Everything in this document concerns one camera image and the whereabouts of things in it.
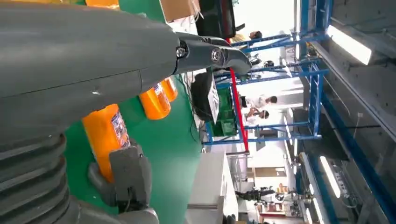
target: ceiling light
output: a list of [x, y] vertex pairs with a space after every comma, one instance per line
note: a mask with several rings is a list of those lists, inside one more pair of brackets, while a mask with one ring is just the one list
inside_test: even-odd
[[283, 117], [283, 122], [284, 122], [285, 127], [286, 127], [286, 132], [287, 132], [287, 137], [289, 138], [289, 143], [292, 146], [293, 145], [293, 140], [291, 139], [290, 129], [289, 129], [289, 126], [287, 125], [287, 119], [286, 119], [285, 116]]
[[325, 222], [323, 221], [322, 212], [320, 211], [320, 208], [319, 208], [318, 200], [316, 198], [313, 199], [313, 204], [315, 206], [316, 214], [318, 215], [319, 223], [325, 224]]
[[287, 145], [287, 141], [284, 141], [285, 143], [285, 149], [286, 149], [286, 153], [287, 153], [287, 160], [289, 161], [289, 165], [291, 165], [291, 157], [290, 157], [290, 151], [289, 151], [289, 146]]
[[286, 74], [288, 76], [292, 77], [290, 69], [289, 69], [289, 67], [287, 67], [287, 62], [286, 62], [286, 60], [284, 58], [282, 58], [282, 64], [285, 66], [284, 69], [286, 71]]
[[308, 209], [308, 208], [307, 208], [306, 214], [307, 214], [307, 218], [308, 218], [308, 223], [309, 223], [309, 224], [312, 224], [312, 223], [313, 223], [313, 222], [312, 222], [312, 217], [311, 217], [311, 213], [309, 212], [309, 209]]
[[296, 157], [298, 153], [298, 149], [297, 149], [297, 139], [294, 139], [294, 156]]
[[296, 32], [300, 32], [301, 28], [301, 0], [296, 0]]
[[289, 112], [290, 117], [293, 118], [293, 116], [294, 116], [294, 115], [293, 115], [293, 110], [292, 110], [291, 108], [289, 108], [289, 109], [288, 109], [288, 112]]
[[368, 65], [371, 57], [371, 50], [368, 47], [364, 46], [357, 40], [351, 38], [350, 36], [346, 35], [342, 31], [331, 25], [327, 29], [327, 34], [334, 42], [336, 42], [349, 54], [361, 61], [363, 64]]
[[300, 44], [296, 44], [296, 50], [294, 56], [296, 57], [297, 60], [300, 60]]
[[312, 185], [312, 184], [310, 184], [310, 192], [311, 192], [312, 195], [313, 195], [314, 192], [315, 192], [315, 190], [313, 189], [313, 185]]
[[334, 174], [333, 174], [332, 170], [330, 169], [330, 165], [327, 162], [326, 157], [321, 156], [320, 161], [322, 162], [323, 168], [325, 169], [327, 178], [329, 179], [330, 185], [333, 188], [335, 196], [337, 198], [339, 198], [341, 196], [341, 190], [339, 189], [337, 181], [335, 180]]

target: person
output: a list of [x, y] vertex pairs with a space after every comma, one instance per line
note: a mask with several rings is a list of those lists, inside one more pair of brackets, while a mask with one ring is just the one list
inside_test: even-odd
[[278, 102], [278, 97], [271, 96], [266, 97], [265, 95], [259, 95], [258, 97], [251, 96], [240, 96], [242, 107], [254, 107], [257, 110], [263, 110], [264, 107], [270, 104], [276, 104]]
[[[261, 39], [262, 38], [262, 33], [260, 31], [253, 31], [249, 34], [249, 38], [246, 38], [243, 34], [236, 34], [233, 38], [230, 38], [230, 43], [237, 43], [237, 42], [242, 42], [242, 41], [249, 41], [254, 40], [254, 39]], [[236, 48], [243, 50], [246, 49], [248, 46], [247, 45], [241, 45], [241, 46], [236, 46]]]
[[[260, 31], [253, 31], [249, 34], [249, 38], [251, 40], [254, 39], [261, 39], [262, 38], [262, 33]], [[233, 38], [230, 39], [231, 43], [237, 43], [237, 42], [242, 42], [242, 41], [248, 41], [249, 39], [246, 38], [243, 34], [236, 34]]]
[[260, 120], [267, 119], [268, 117], [268, 111], [259, 111], [258, 109], [252, 107], [250, 108], [249, 113], [245, 114], [245, 121], [248, 126], [258, 126], [260, 125]]
[[262, 197], [266, 195], [275, 194], [276, 192], [272, 189], [272, 187], [261, 187], [260, 189], [253, 189], [247, 192], [239, 192], [236, 191], [235, 194], [238, 198], [246, 200], [246, 201], [257, 201], [262, 202]]

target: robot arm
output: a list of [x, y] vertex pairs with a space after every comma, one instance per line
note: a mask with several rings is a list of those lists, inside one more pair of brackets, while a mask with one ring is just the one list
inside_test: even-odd
[[110, 155], [115, 182], [103, 186], [122, 212], [114, 217], [69, 196], [61, 133], [170, 75], [207, 67], [246, 73], [251, 64], [224, 40], [141, 16], [0, 0], [0, 223], [157, 224], [150, 165], [136, 145]]
[[244, 74], [251, 64], [224, 40], [138, 15], [0, 1], [0, 142], [61, 133], [172, 74], [208, 67]]

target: green floor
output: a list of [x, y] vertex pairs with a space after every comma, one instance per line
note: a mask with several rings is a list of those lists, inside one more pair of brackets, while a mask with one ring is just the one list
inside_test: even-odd
[[[149, 18], [164, 21], [158, 0], [120, 0], [120, 7], [131, 13], [146, 13]], [[139, 142], [150, 159], [153, 170], [151, 206], [160, 224], [182, 224], [194, 174], [199, 162], [201, 144], [181, 83], [179, 96], [171, 103], [170, 114], [159, 121], [147, 120], [138, 98], [120, 104], [121, 114], [131, 138]], [[93, 161], [91, 149], [81, 122], [66, 132], [66, 158], [71, 193], [77, 198], [117, 213], [102, 203], [86, 178], [87, 167]]]

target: screw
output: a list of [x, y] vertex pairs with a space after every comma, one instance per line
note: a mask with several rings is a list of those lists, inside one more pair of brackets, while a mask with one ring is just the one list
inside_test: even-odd
[[221, 58], [221, 51], [219, 48], [212, 50], [212, 61], [216, 62]]
[[183, 57], [186, 54], [186, 49], [177, 48], [176, 49], [176, 57]]

